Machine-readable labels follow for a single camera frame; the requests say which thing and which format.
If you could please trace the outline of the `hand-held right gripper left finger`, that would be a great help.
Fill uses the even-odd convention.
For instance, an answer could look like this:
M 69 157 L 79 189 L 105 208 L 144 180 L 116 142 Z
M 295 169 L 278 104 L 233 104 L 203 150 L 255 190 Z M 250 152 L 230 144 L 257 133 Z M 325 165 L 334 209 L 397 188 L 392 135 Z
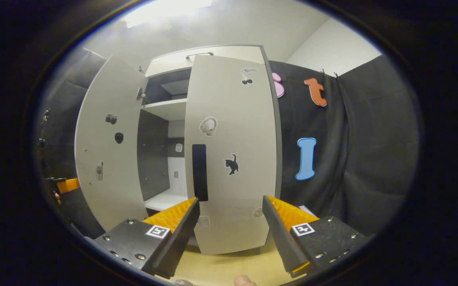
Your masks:
M 199 199 L 193 197 L 144 220 L 124 219 L 96 238 L 94 246 L 133 271 L 171 278 L 199 215 Z

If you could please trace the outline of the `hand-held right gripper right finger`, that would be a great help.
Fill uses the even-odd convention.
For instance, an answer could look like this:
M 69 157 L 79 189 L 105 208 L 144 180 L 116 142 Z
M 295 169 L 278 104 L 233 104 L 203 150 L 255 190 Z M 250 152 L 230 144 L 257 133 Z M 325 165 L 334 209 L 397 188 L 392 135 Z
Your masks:
M 325 272 L 371 240 L 334 216 L 319 218 L 267 195 L 262 199 L 262 213 L 291 277 Z

